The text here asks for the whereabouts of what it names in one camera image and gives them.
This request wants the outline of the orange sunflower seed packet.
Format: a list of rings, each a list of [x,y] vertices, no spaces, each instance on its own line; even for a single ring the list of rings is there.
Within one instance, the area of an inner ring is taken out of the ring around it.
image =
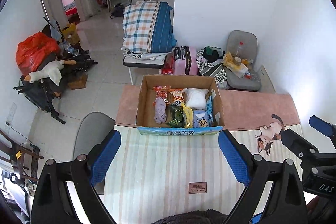
[[[173,104],[182,106],[185,103],[183,98],[183,89],[169,89],[169,93],[173,96]]]

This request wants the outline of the yellow paper bag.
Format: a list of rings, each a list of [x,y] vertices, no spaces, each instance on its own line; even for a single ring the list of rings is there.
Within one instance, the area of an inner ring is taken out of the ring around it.
[[[62,29],[62,34],[64,39],[66,39],[66,41],[69,42],[71,45],[75,45],[78,42],[80,42],[80,38],[75,23],[67,24]]]

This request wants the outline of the yellow patterned pouch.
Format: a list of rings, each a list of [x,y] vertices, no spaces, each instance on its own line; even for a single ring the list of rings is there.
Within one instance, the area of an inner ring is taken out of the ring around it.
[[[190,107],[187,107],[184,103],[183,108],[183,126],[184,128],[193,128],[194,123],[194,113]]]

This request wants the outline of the green snack packet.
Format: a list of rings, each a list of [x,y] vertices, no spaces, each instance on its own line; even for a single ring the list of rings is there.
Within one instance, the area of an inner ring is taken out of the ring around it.
[[[166,124],[172,128],[182,128],[183,127],[182,106],[169,105],[169,110],[171,113],[171,119]]]

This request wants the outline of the dark fleece garment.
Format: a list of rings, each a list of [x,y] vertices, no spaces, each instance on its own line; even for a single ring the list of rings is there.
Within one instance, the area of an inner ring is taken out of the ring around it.
[[[188,213],[182,213],[177,215],[171,215],[169,217],[155,221],[154,223],[168,223],[168,224],[186,224],[186,223],[223,223],[227,219],[228,215],[219,211],[208,210],[196,210]]]

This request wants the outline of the white goose plush toy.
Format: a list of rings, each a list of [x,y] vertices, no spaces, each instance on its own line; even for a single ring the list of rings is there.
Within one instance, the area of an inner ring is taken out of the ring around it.
[[[64,68],[64,65],[75,65],[76,63],[74,60],[51,61],[41,71],[29,73],[24,80],[32,84],[35,81],[49,78],[56,86],[59,86],[62,78],[60,71]]]

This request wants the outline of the white plastic soft pack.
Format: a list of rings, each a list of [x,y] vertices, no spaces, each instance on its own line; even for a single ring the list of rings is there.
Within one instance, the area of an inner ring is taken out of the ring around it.
[[[205,110],[207,106],[207,89],[185,88],[183,92],[186,95],[186,107],[196,110]]]

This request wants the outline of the red snack packet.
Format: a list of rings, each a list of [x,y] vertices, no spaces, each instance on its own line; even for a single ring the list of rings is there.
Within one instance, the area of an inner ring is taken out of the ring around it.
[[[155,86],[153,90],[155,91],[155,98],[161,98],[168,105],[170,102],[167,99],[168,91],[171,89],[170,86]]]

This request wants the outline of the light blue tissue pack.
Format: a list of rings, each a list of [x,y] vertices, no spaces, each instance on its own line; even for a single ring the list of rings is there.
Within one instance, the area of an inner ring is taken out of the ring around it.
[[[209,118],[206,110],[194,110],[193,115],[194,128],[209,127]]]

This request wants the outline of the lilac knitted cloth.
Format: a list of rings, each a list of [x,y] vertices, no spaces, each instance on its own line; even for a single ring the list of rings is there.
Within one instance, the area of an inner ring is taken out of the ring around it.
[[[155,115],[154,120],[157,124],[163,124],[166,122],[166,102],[162,98],[157,98],[154,101]]]

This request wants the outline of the brown label patch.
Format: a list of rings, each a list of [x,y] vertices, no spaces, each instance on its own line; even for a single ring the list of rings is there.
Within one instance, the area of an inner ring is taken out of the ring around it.
[[[207,183],[206,182],[190,182],[188,191],[189,191],[189,194],[207,193]]]

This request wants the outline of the blue striped folded quilt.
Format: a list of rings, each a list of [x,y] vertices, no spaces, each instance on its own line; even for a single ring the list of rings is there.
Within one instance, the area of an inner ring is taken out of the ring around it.
[[[159,2],[155,13],[155,25],[150,39],[151,53],[169,53],[176,46],[170,12],[173,8],[167,2]]]

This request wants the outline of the plastic bottle red cap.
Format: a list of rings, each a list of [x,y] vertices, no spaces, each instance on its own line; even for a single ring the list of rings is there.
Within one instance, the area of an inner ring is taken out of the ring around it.
[[[244,46],[245,46],[245,43],[243,43],[243,42],[240,42],[239,43],[239,45],[238,45],[238,47],[237,47],[237,49],[236,49],[236,54],[235,54],[235,56],[237,56],[237,57],[241,57],[242,56],[242,53],[243,53],[243,51],[244,51]]]

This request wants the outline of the wooden stool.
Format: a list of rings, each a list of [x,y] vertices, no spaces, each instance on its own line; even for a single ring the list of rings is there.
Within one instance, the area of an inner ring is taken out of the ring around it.
[[[18,179],[38,182],[38,164],[43,159],[39,147],[26,148],[1,131],[1,161],[11,165]]]

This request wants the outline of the blue snack packet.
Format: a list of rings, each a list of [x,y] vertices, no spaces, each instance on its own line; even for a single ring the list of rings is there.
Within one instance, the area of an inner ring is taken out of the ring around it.
[[[211,95],[207,97],[207,115],[209,120],[209,126],[212,127],[214,124],[214,118],[213,118],[213,100]]]

